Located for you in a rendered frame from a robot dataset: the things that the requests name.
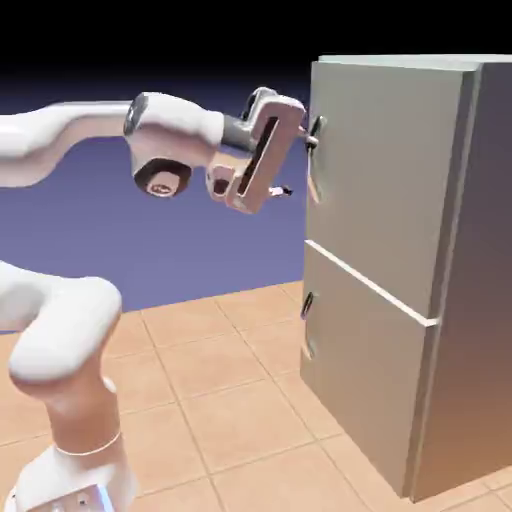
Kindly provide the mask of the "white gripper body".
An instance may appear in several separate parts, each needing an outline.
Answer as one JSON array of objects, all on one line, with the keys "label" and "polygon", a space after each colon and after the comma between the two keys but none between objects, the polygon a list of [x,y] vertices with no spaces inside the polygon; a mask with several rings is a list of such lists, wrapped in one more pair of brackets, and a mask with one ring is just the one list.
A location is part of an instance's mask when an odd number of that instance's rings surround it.
[{"label": "white gripper body", "polygon": [[234,171],[226,204],[243,213],[258,212],[270,198],[269,188],[283,165],[305,115],[304,105],[280,94],[253,94],[241,118],[227,116],[224,145],[251,155]]}]

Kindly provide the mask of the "large grey cabinet door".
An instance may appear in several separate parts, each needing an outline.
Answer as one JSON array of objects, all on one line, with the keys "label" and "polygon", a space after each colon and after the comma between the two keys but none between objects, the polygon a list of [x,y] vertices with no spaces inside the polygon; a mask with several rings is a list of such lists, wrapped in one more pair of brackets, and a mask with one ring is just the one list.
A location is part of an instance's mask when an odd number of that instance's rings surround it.
[{"label": "large grey cabinet door", "polygon": [[476,64],[319,61],[311,116],[319,204],[307,236],[425,318],[438,313]]}]

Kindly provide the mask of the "small grey cabinet door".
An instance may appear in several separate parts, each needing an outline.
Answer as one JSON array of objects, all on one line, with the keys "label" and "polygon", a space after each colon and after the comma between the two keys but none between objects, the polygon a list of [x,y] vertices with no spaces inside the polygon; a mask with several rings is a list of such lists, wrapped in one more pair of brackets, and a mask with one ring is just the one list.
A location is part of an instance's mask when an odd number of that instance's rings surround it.
[{"label": "small grey cabinet door", "polygon": [[426,377],[438,321],[425,318],[312,240],[304,245],[304,298],[316,355],[300,374],[401,497],[412,494]]}]

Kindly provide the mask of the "grey painted cabinet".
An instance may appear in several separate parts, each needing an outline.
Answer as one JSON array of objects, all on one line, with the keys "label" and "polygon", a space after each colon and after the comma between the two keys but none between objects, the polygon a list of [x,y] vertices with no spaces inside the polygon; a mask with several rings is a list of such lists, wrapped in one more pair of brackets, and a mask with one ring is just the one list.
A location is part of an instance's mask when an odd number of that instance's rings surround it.
[{"label": "grey painted cabinet", "polygon": [[416,502],[512,465],[512,56],[322,56],[316,62],[360,60],[478,67],[406,496]]}]

